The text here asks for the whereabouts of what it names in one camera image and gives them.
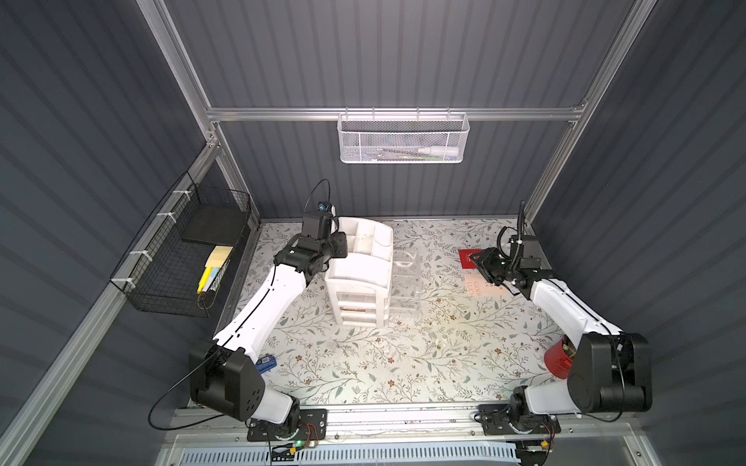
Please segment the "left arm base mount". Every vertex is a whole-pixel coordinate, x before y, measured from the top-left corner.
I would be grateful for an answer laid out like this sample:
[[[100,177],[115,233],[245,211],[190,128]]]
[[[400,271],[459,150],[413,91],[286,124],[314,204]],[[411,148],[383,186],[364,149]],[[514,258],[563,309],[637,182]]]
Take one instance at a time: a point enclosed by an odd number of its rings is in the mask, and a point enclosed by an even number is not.
[[[283,423],[270,423],[250,419],[248,423],[248,442],[294,442],[320,441],[326,438],[328,427],[328,410],[299,409],[289,413]]]

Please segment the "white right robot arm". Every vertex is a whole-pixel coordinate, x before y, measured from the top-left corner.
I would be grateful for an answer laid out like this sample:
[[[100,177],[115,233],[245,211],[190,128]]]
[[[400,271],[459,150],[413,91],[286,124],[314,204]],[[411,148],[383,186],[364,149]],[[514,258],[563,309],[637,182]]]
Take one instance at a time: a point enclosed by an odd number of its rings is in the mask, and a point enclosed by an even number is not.
[[[641,413],[653,404],[651,348],[584,303],[538,254],[533,236],[518,233],[501,246],[474,252],[470,260],[491,285],[511,285],[563,330],[575,349],[567,378],[523,386],[511,396],[513,417]]]

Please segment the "clear plastic drawer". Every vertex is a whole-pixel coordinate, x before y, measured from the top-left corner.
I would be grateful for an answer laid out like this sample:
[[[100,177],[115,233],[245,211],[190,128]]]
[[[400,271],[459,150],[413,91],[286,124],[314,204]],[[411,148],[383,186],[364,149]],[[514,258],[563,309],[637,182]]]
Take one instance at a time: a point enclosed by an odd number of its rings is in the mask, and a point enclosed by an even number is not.
[[[415,320],[421,312],[421,256],[415,250],[394,249],[390,310],[400,318]]]

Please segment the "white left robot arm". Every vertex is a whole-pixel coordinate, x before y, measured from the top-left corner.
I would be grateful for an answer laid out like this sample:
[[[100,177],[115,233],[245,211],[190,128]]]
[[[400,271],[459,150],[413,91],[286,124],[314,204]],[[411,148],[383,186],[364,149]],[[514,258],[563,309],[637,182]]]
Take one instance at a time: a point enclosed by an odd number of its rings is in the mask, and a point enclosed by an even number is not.
[[[332,258],[347,254],[347,237],[330,202],[305,214],[301,232],[275,254],[249,303],[211,343],[201,343],[190,353],[190,399],[237,421],[255,419],[295,431],[299,401],[268,388],[256,362],[289,305]]]

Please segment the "pink good luck postcard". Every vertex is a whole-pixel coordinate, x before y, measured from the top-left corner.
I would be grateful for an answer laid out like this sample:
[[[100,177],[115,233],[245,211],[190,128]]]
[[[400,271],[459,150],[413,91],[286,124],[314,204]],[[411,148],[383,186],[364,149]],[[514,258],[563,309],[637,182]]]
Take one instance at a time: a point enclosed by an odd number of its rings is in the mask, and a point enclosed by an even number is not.
[[[488,283],[476,270],[466,270],[464,273],[464,288],[472,298],[493,298],[510,295],[508,289]]]

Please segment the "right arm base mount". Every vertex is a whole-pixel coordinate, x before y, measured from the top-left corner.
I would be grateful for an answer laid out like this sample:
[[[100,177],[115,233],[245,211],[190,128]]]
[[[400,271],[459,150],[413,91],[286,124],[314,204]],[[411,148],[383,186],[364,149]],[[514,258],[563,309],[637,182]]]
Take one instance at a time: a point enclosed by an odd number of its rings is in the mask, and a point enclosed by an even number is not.
[[[485,435],[549,435],[561,433],[561,425],[555,417],[534,415],[523,408],[514,408],[509,403],[489,403],[477,406],[472,419],[479,423]]]

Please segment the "red postcard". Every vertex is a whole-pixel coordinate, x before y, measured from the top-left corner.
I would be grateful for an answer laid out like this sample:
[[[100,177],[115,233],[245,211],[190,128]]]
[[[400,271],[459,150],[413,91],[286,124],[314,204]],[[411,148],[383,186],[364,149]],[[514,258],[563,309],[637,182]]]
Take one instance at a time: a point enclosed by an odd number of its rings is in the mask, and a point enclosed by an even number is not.
[[[460,258],[462,270],[476,270],[477,266],[471,257],[480,252],[482,252],[482,250],[459,250],[458,257]]]

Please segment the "white plastic drawer organizer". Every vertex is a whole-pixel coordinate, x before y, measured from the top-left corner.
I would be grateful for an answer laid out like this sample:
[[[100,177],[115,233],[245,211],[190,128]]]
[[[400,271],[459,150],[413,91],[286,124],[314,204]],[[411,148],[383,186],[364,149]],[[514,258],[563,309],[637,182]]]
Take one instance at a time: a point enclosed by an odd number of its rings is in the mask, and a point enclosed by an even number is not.
[[[362,217],[342,217],[348,255],[333,259],[324,275],[339,325],[383,328],[390,316],[394,233],[392,227]]]

